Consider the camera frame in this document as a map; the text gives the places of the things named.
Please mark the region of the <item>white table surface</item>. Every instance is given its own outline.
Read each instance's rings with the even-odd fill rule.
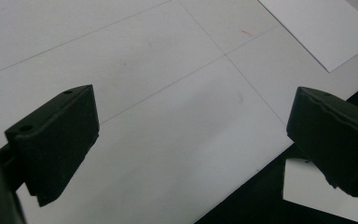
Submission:
[[[297,86],[348,98],[256,0],[0,0],[4,130],[93,84],[100,138],[62,196],[18,193],[28,223],[193,223],[292,143]]]

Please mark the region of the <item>paper sheet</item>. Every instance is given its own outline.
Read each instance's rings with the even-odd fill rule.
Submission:
[[[259,0],[331,72],[358,54],[358,11],[345,0]]]
[[[358,198],[331,187],[312,162],[300,159],[286,161],[283,198],[358,222]]]

